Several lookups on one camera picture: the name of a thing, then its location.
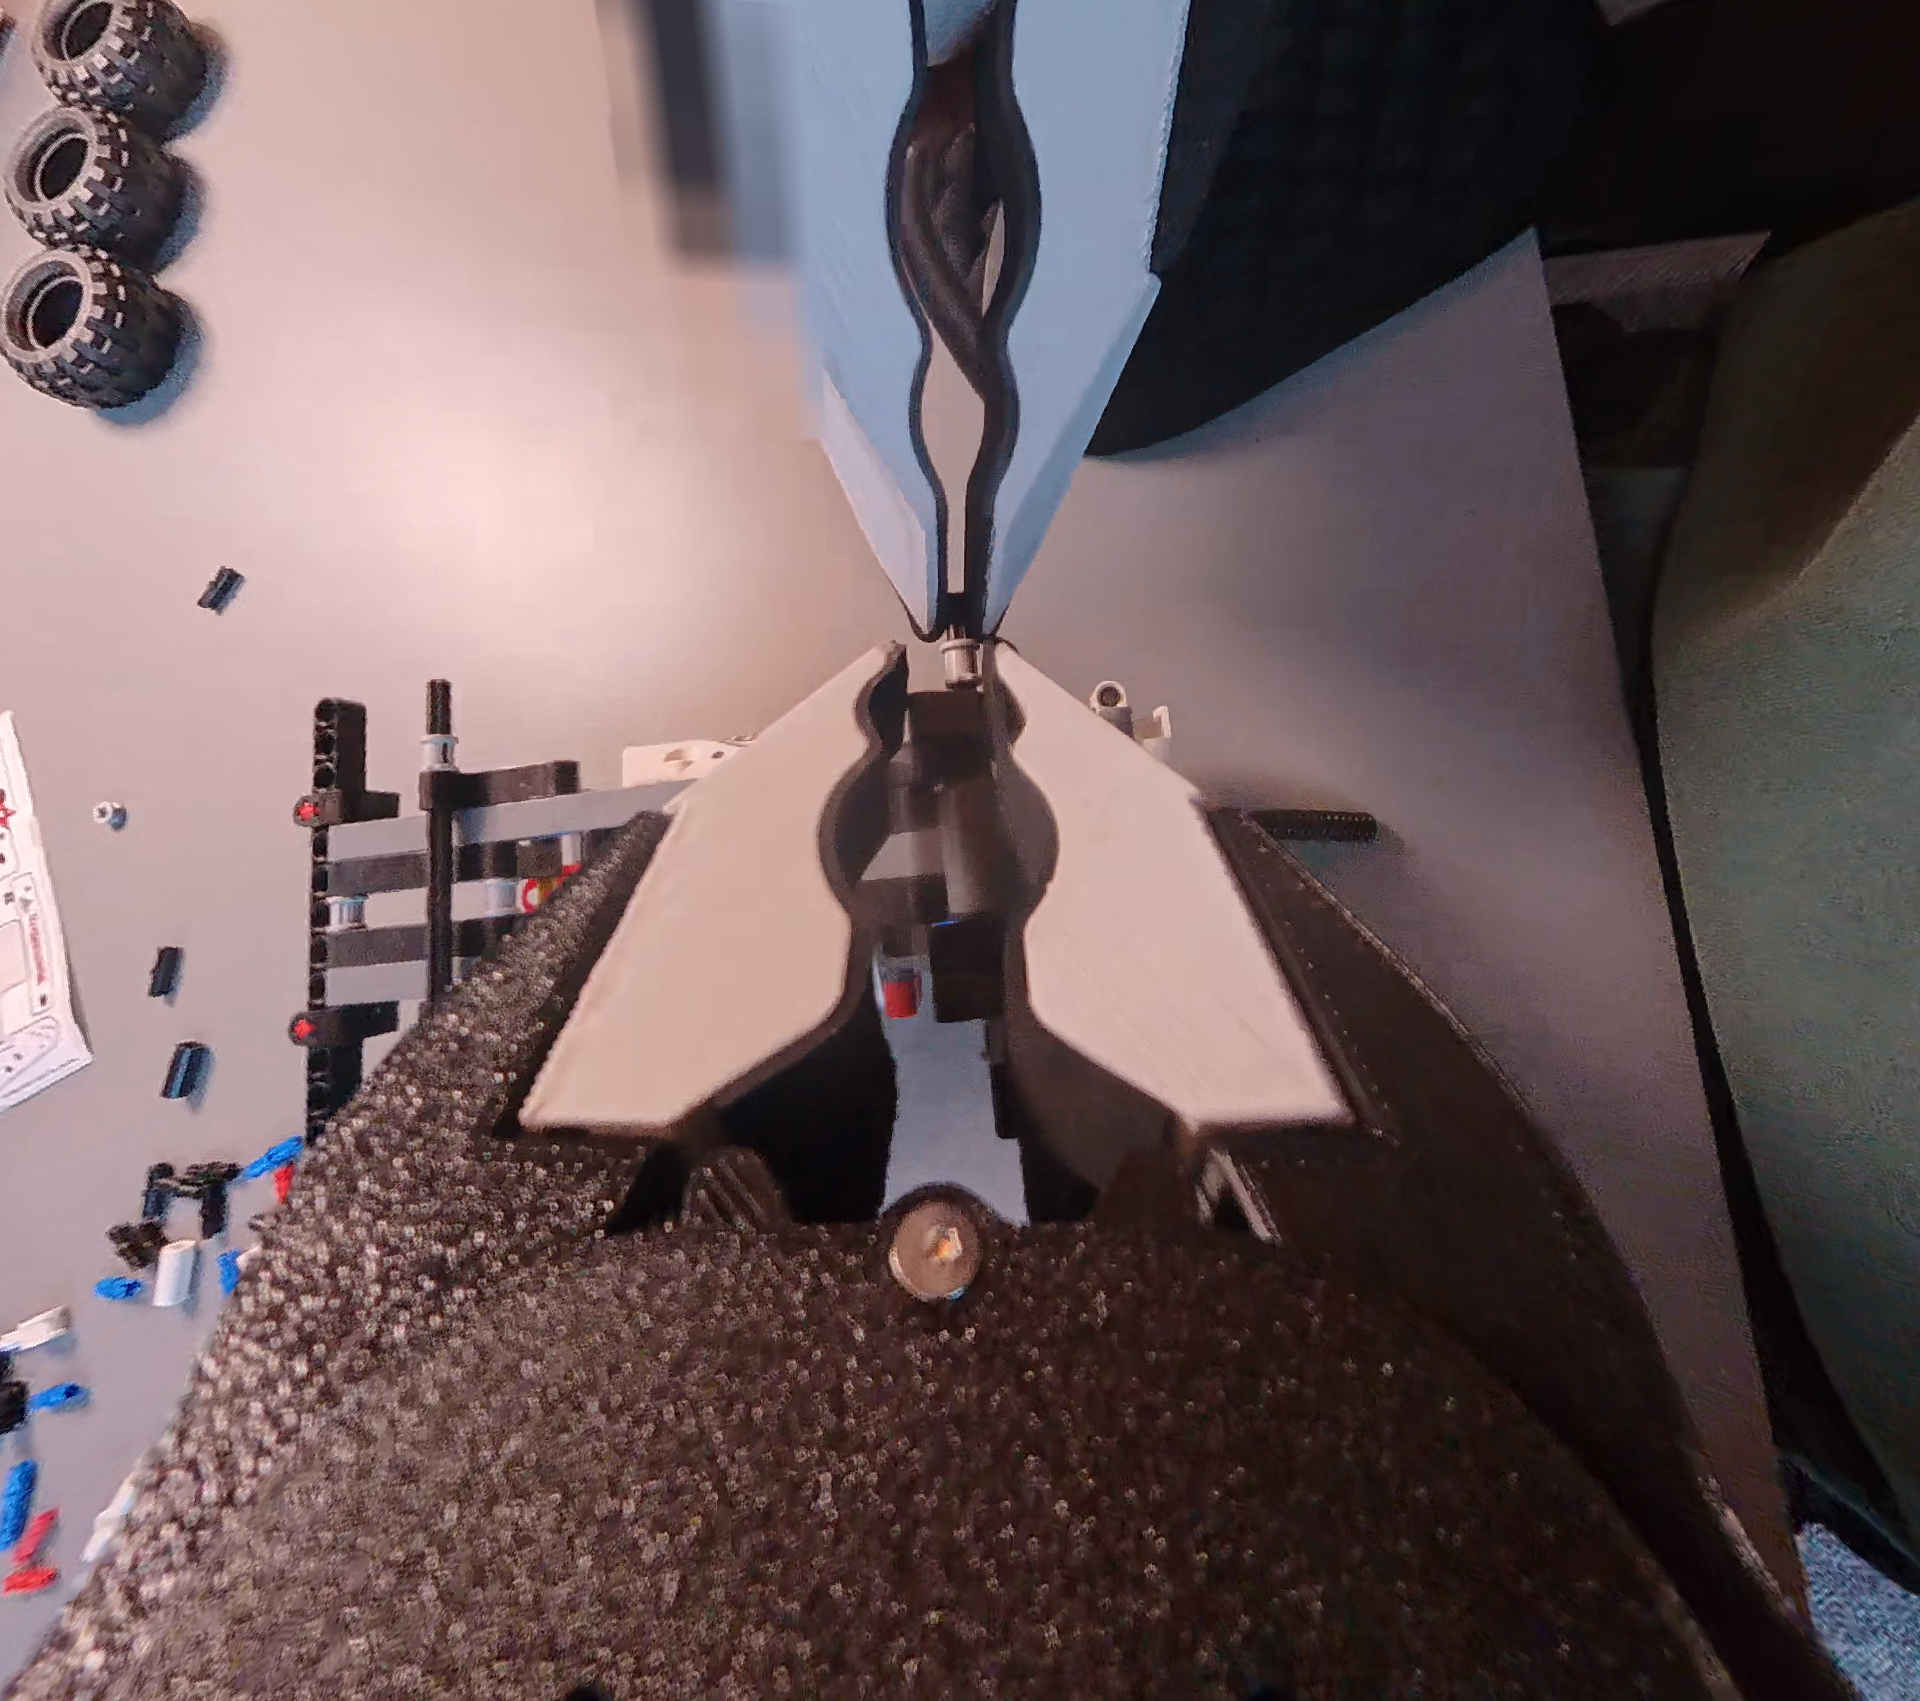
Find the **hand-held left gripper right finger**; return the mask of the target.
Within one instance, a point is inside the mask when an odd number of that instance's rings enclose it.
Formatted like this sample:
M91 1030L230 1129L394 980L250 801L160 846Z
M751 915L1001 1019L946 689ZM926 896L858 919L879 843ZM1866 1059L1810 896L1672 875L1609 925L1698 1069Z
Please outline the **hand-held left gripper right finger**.
M1038 1026L1193 1139L1355 1123L1199 788L1006 645L1011 762L1052 860L1021 932Z

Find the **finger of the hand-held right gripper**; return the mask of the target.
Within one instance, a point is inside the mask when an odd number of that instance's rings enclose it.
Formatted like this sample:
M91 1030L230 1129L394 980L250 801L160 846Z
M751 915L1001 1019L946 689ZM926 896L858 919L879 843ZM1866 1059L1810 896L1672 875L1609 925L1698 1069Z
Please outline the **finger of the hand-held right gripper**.
M923 0L771 9L781 175L821 441L917 633L946 599L948 506L923 431L933 334L903 249L903 175L929 76Z
M971 492L971 605L997 633L1160 293L1153 267L1191 0L1011 0L992 127L1008 208L999 385Z

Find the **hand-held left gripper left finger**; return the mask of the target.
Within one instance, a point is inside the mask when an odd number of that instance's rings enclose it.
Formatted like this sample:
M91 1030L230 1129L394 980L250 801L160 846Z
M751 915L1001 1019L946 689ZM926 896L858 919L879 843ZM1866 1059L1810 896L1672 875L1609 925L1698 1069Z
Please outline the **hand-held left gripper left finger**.
M855 891L891 836L907 682L905 645L881 645L685 791L523 1130L674 1134L846 1021Z

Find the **toy truck chassis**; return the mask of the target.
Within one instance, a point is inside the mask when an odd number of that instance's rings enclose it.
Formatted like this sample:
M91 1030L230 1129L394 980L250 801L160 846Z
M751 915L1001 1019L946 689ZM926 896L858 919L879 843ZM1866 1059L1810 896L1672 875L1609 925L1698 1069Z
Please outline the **toy truck chassis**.
M1087 704L1163 760L1137 737L1116 682L1105 682ZM315 786L297 809L312 850L309 997L291 1030L312 1065L309 1134L345 1105L364 1040L394 1024L402 1001L442 997L463 965L505 944L510 913L533 909L526 891L536 875L575 872L572 854L561 852L551 865L544 849L561 849L572 834L595 849L598 836L631 818L666 832L685 791L753 740L658 751L651 780L620 796L597 796L579 791L575 762L463 772L453 758L451 706L451 689L432 682L421 812L405 821L397 799L367 786L367 711L346 700L315 711ZM1028 1004L1022 931L1050 872L1052 840L1041 799L1012 771L1017 732L1019 716L997 686L992 659L978 694L907 690L905 737L889 768L891 831L855 891L858 990L851 1012L795 1065L728 1107L647 1141L688 1149L728 1139L771 1161L881 1158L895 1130L898 1084L879 1019L919 1016L919 982L942 1016L1002 1019L1022 1029L1038 1059L1025 1065L1021 1109L1087 1180L1106 1158L1150 1145L1165 1130L1186 1138L1155 1105L1045 1032ZM1279 913L1257 909L1253 878L1237 872L1206 817L1355 1123L1370 1119L1342 1040L1310 994L1303 961L1285 946ZM510 1107L507 1130L605 1138L521 1129L519 1110L546 1057Z

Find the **grey desk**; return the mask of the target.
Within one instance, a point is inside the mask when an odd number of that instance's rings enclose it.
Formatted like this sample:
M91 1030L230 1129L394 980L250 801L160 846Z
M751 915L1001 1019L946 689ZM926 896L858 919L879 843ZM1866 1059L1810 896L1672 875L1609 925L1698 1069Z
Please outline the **grey desk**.
M18 19L5 146L47 105ZM766 276L683 268L625 189L595 0L176 0L221 87L182 140L184 378L126 418L5 375L5 709L95 1062L5 1114L5 1326L67 1305L60 1588L168 1426L218 1304L93 1297L154 1161L295 1133L311 716L369 709L417 799L425 680L460 754L751 732L901 606L813 438ZM1011 633L1052 680L1173 711L1255 806L1357 805L1322 880L1453 1009L1594 1190L1726 1496L1800 1577L1538 251L1181 449L1093 463ZM222 565L228 611L198 608ZM124 829L93 821L122 802ZM157 949L180 944L173 999ZM175 1047L203 1093L162 1099Z

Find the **pile of small toy parts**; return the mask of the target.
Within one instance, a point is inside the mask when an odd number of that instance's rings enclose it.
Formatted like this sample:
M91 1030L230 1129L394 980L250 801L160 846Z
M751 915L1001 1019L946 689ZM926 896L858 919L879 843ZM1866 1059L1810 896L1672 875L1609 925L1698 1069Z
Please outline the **pile of small toy parts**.
M258 1261L253 1243L230 1243L230 1199L238 1188L264 1184L274 1205L292 1193L307 1156L301 1138L288 1138L253 1161L194 1161L149 1168L133 1224L108 1231L114 1272L93 1297L114 1308L184 1312L200 1291L204 1264L215 1289L230 1297ZM53 1427L82 1415L95 1398L82 1378L38 1376L40 1356L69 1353L77 1315L60 1305L5 1331L2 1346L2 1588L5 1601L29 1601L60 1588L54 1560L62 1511L42 1484L42 1449Z

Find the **person's torso green sweatshirt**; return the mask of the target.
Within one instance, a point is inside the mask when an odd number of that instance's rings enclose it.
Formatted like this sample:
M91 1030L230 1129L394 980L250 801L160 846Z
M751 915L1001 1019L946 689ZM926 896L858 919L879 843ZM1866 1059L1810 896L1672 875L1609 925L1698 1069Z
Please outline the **person's torso green sweatshirt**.
M1783 1446L1917 1557L1917 203L1764 265L1714 366L1653 618L1669 831Z

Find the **white sticker sheet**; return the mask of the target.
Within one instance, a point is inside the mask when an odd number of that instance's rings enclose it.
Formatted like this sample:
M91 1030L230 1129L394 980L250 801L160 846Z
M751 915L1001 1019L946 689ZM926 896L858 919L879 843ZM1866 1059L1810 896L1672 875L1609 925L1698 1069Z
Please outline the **white sticker sheet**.
M2 714L2 1110L91 1065L17 718Z

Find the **black toy tyre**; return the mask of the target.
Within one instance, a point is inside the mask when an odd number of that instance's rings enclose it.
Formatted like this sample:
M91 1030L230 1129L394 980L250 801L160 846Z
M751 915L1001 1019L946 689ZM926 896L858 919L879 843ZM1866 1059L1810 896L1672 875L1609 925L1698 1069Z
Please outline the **black toy tyre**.
M95 249L150 265L178 224L186 167L126 120L56 105L5 162L13 215L44 249Z
M209 58L175 0L44 0L30 51L51 97L168 130L200 99Z
M168 378L186 303L99 249L38 249L7 283L5 363L37 393L89 410L133 407Z

